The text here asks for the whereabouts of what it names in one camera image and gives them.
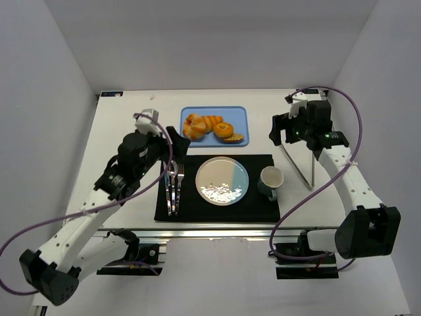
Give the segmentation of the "orange bagel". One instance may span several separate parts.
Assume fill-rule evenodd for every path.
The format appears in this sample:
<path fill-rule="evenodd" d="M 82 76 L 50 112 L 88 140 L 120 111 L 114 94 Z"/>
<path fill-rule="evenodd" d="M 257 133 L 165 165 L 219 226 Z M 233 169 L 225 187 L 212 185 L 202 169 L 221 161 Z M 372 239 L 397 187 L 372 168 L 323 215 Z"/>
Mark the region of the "orange bagel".
<path fill-rule="evenodd" d="M 230 123 L 221 122 L 213 127 L 213 132 L 219 138 L 227 138 L 234 133 L 234 127 Z"/>

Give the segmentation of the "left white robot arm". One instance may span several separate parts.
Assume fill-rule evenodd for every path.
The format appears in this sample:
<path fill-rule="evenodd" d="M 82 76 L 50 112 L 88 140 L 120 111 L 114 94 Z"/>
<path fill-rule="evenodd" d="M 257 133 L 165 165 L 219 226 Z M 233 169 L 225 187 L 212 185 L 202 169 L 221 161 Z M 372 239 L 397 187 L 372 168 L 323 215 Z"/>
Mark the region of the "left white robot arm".
<path fill-rule="evenodd" d="M 135 131 L 124 136 L 83 204 L 82 215 L 67 221 L 36 251 L 26 250 L 20 256 L 26 281 L 59 306 L 70 299 L 80 281 L 103 266 L 134 262 L 139 256 L 139 238 L 125 228 L 108 232 L 94 248 L 85 250 L 84 246 L 135 194 L 140 180 L 157 161 L 182 159 L 189 145 L 171 126 L 165 134 Z"/>

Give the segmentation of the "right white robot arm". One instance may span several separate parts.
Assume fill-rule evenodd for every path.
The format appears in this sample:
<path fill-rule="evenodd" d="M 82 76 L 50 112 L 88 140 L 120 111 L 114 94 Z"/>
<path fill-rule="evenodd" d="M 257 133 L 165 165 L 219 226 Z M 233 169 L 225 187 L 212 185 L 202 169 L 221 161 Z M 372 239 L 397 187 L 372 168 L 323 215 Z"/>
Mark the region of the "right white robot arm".
<path fill-rule="evenodd" d="M 274 145 L 304 141 L 330 176 L 343 208 L 345 220 L 337 229 L 302 231 L 291 254 L 272 250 L 279 258 L 312 261 L 334 253 L 344 259 L 376 257 L 392 252 L 401 222 L 396 207 L 386 206 L 373 192 L 356 165 L 355 153 L 342 132 L 333 130 L 328 101 L 302 101 L 288 113 L 272 118 L 269 138 Z"/>

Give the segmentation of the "brown bread slice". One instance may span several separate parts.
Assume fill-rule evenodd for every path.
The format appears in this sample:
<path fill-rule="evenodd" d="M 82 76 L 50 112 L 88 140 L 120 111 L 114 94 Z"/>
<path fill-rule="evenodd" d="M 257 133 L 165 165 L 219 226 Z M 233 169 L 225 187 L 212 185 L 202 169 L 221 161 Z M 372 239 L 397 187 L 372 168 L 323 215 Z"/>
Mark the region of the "brown bread slice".
<path fill-rule="evenodd" d="M 232 134 L 230 137 L 222 138 L 225 143 L 238 143 L 244 140 L 245 136 L 242 134 Z"/>

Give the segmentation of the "silver spoon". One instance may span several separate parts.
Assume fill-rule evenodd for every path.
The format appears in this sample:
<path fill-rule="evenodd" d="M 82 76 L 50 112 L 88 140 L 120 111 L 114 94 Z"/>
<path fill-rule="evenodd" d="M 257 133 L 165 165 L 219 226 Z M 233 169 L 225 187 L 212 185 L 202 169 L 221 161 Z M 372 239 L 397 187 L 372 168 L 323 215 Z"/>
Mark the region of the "silver spoon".
<path fill-rule="evenodd" d="M 178 174 L 178 164 L 175 161 L 171 161 L 170 166 L 170 185 L 171 185 L 171 214 L 175 214 L 175 204 L 176 204 L 176 177 Z"/>

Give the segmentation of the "silver fork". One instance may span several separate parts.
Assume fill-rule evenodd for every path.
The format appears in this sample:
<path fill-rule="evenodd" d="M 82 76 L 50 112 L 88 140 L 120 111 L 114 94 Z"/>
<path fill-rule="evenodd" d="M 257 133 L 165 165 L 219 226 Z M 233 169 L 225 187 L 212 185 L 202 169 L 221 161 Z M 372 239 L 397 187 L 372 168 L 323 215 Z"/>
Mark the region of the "silver fork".
<path fill-rule="evenodd" d="M 180 206 L 180 198 L 181 198 L 181 188 L 182 188 L 182 181 L 185 176 L 185 168 L 184 164 L 180 163 L 178 165 L 178 173 L 177 173 L 177 191 L 176 191 L 176 204 L 175 204 L 175 216 L 178 215 L 179 206 Z"/>

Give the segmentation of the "right blue corner label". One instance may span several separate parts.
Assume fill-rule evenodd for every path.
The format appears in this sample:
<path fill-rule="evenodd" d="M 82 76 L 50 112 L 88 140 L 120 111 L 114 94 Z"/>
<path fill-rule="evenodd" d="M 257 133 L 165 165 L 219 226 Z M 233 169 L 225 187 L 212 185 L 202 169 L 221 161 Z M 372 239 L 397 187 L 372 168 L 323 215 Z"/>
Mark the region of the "right blue corner label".
<path fill-rule="evenodd" d="M 316 95 L 318 95 L 320 92 L 316 88 L 307 88 L 307 89 L 303 90 L 302 93 L 303 94 L 316 94 Z"/>

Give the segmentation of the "blue corner label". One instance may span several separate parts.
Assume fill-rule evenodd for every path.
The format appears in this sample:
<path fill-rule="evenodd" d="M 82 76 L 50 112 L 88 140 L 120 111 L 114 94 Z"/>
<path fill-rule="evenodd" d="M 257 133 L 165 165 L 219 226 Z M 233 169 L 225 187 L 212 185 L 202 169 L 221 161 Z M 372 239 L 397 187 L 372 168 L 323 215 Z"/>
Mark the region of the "blue corner label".
<path fill-rule="evenodd" d="M 101 97 L 121 97 L 123 96 L 123 92 L 122 91 L 117 91 L 117 92 L 101 92 Z"/>
<path fill-rule="evenodd" d="M 302 93 L 303 94 L 316 94 L 316 95 L 318 95 L 320 92 L 316 88 L 307 88 L 307 89 L 303 90 Z"/>

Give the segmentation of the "striped croissant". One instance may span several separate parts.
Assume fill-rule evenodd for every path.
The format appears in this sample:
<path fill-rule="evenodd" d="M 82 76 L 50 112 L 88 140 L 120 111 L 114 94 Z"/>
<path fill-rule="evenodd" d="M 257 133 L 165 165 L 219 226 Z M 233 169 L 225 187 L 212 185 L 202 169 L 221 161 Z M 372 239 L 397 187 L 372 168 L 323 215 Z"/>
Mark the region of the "striped croissant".
<path fill-rule="evenodd" d="M 213 127 L 216 124 L 219 124 L 224 121 L 222 116 L 216 115 L 209 115 L 209 116 L 202 116 L 202 119 L 205 123 L 205 133 L 211 133 L 213 131 Z"/>

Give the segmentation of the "white and blue plate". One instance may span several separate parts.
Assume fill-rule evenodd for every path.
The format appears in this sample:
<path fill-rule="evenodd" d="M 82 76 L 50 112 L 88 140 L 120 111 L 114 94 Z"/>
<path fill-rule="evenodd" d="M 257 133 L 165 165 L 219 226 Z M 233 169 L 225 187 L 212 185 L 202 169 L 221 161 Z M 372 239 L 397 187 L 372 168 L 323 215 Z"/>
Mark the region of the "white and blue plate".
<path fill-rule="evenodd" d="M 213 157 L 205 161 L 195 176 L 199 195 L 217 206 L 229 206 L 245 197 L 249 188 L 246 168 L 229 157 Z"/>

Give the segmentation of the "dark green mug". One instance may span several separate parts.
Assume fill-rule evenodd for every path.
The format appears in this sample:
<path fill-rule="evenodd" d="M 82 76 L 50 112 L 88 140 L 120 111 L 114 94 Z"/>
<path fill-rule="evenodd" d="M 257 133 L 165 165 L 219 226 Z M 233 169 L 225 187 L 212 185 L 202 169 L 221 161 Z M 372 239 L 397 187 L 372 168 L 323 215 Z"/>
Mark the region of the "dark green mug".
<path fill-rule="evenodd" d="M 257 190 L 270 201 L 278 200 L 278 189 L 284 183 L 284 174 L 275 166 L 267 166 L 260 172 Z"/>

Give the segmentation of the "black placemat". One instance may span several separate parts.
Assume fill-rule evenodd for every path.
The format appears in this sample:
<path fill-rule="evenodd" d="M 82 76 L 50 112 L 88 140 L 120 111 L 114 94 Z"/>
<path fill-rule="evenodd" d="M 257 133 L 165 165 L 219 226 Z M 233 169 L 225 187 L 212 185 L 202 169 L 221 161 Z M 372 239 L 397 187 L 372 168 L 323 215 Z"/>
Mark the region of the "black placemat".
<path fill-rule="evenodd" d="M 177 215 L 168 214 L 165 182 L 159 183 L 154 220 L 180 223 L 275 223 L 279 206 L 258 191 L 271 154 L 188 155 L 183 161 Z"/>

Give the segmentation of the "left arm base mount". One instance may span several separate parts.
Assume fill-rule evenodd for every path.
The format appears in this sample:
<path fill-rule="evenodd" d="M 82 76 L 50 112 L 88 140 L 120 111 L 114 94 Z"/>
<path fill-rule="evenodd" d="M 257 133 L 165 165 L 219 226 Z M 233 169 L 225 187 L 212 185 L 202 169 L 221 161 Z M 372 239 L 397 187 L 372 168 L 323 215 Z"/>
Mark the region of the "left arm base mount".
<path fill-rule="evenodd" d="M 129 249 L 120 260 L 122 264 L 107 265 L 97 271 L 97 275 L 113 275 L 113 276 L 159 276 L 162 272 L 160 264 L 164 263 L 162 258 L 163 246 L 157 243 L 142 243 L 139 238 L 130 230 L 118 229 L 107 232 L 106 237 L 119 236 L 125 243 L 134 243 L 138 241 L 137 250 Z"/>

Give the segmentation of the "aluminium frame rail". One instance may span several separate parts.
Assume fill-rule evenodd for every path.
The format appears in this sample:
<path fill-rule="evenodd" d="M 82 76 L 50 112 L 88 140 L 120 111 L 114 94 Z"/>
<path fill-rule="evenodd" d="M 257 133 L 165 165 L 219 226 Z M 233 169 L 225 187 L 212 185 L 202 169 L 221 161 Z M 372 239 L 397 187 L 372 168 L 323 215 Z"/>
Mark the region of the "aluminium frame rail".
<path fill-rule="evenodd" d="M 223 228 L 223 229 L 204 229 L 204 228 L 183 228 L 183 229 L 141 229 L 134 230 L 129 228 L 123 228 L 134 233 L 140 240 L 141 243 L 147 243 L 147 240 L 157 239 L 168 241 L 174 238 L 205 238 L 205 239 L 221 239 L 221 238 L 246 238 L 246 239 L 257 239 L 257 240 L 269 240 L 272 233 L 272 229 L 246 229 L 246 228 Z M 112 231 L 118 229 L 102 229 L 95 232 L 92 237 L 89 238 L 106 238 Z M 298 236 L 304 228 L 299 229 L 278 229 L 274 233 L 273 242 L 275 244 L 281 242 L 292 243 L 296 242 Z"/>

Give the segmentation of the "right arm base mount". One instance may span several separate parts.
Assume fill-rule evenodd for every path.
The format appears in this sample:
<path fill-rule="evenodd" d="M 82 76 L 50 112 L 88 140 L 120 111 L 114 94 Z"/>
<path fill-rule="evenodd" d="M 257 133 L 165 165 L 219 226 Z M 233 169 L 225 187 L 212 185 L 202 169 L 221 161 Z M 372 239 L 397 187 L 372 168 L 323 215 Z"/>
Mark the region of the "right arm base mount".
<path fill-rule="evenodd" d="M 275 243 L 276 252 L 291 257 L 314 257 L 322 255 L 322 251 L 309 248 L 308 230 L 302 230 L 296 242 Z M 322 280 L 339 278 L 335 255 L 316 259 L 286 259 L 276 255 L 272 250 L 268 256 L 275 259 L 276 278 L 278 280 Z"/>

